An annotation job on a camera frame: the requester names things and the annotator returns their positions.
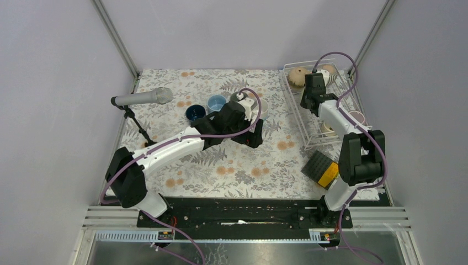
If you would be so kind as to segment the light blue cup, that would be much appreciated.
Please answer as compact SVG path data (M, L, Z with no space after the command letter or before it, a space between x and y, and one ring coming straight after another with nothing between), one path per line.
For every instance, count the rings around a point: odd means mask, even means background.
M222 95L213 95L207 101L208 113L219 112L226 104L226 98Z

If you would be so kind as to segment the grey-green cup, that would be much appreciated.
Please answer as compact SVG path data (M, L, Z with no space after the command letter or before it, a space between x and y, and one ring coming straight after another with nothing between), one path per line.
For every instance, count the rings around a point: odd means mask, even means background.
M243 92L235 92L230 96L230 102L239 102L245 98Z

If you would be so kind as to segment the dark blue cup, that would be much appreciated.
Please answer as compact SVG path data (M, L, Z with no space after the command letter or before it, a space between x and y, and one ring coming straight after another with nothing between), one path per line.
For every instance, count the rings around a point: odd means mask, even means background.
M185 116L189 122L193 122L197 119L206 117L206 110L202 105L194 104L186 109Z

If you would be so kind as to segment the mauve cup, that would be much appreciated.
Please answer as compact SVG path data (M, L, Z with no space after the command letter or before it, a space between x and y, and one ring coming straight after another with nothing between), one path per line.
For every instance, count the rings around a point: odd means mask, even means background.
M363 113L357 111L357 110L352 110L349 112L349 114L359 123L361 123L364 126L367 126L366 119Z

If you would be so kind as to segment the black tripod mic stand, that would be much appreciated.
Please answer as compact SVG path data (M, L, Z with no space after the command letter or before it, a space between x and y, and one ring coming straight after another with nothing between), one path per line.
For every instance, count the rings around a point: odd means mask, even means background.
M143 138L145 139L145 143L144 143L144 147L149 147L151 145L154 145L156 144L155 141L153 141L149 134L147 133L147 131L141 126L141 124L139 123L139 121L136 119L135 117L135 113L127 106L123 106L123 111L125 112L124 114L124 118L130 118L134 123L135 125L137 126L138 130L139 130L139 133L143 136Z

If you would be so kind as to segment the white and blue cup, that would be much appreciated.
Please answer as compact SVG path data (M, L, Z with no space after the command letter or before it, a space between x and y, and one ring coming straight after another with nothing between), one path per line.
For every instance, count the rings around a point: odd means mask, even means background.
M266 120L268 117L269 112L269 104L266 100L260 99L260 107L257 102L254 104L254 108L252 109L252 118L255 119L258 114L260 113L260 118L262 120Z

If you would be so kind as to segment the cream cup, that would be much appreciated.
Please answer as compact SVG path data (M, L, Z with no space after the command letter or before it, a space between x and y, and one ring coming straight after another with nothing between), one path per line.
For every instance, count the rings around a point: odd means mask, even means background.
M336 136L335 131L325 122L321 124L321 134L323 137L333 137Z

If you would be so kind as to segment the silver microphone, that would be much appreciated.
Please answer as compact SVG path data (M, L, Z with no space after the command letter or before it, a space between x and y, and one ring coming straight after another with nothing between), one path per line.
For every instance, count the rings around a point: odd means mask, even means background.
M148 92L127 94L112 97L110 102L113 106L123 107L138 104L167 104L173 100L173 93L169 88L157 87Z

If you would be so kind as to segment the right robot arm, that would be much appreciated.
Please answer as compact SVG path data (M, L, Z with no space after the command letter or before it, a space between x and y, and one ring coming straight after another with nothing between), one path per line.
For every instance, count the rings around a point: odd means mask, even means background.
M320 199L311 220L326 228L340 227L344 211L361 189L375 187L386 176L385 136L362 125L339 105L335 94L326 92L328 74L305 75L300 105L328 124L342 142L337 170L339 177Z

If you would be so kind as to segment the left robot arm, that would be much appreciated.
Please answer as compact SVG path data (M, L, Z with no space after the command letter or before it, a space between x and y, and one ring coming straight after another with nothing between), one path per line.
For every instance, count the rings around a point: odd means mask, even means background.
M228 102L220 111L198 118L177 135L143 149L114 152L105 175L105 190L111 189L123 208L136 207L150 214L159 227L171 221L168 203L163 196L149 191L146 177L170 163L221 144L225 139L257 148L262 144L261 102L246 98Z

